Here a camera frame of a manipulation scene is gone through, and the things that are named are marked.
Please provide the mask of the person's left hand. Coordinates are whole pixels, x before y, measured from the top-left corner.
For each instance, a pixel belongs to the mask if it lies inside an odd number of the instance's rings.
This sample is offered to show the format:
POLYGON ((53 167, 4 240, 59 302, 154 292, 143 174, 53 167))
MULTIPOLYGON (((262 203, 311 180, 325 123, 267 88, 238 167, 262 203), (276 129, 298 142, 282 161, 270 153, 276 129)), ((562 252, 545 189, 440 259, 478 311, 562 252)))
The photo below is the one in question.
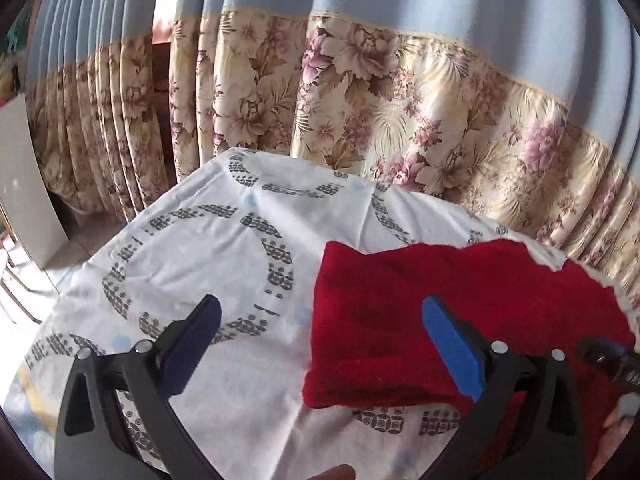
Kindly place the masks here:
POLYGON ((356 470, 352 466, 341 464, 316 474, 308 480, 355 480, 356 475, 356 470))

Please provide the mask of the person's right hand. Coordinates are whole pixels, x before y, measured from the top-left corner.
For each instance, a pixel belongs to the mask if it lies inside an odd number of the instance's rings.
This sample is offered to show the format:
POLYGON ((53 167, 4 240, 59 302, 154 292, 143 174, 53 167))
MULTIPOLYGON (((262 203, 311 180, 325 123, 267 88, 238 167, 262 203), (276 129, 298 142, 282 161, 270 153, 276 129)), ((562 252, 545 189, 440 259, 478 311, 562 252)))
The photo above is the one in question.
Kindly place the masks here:
POLYGON ((639 396, 627 393, 618 399, 616 408, 605 419, 605 433, 600 440, 597 456, 590 466, 587 479, 593 479, 611 459, 617 448, 626 438, 632 423, 639 413, 639 396))

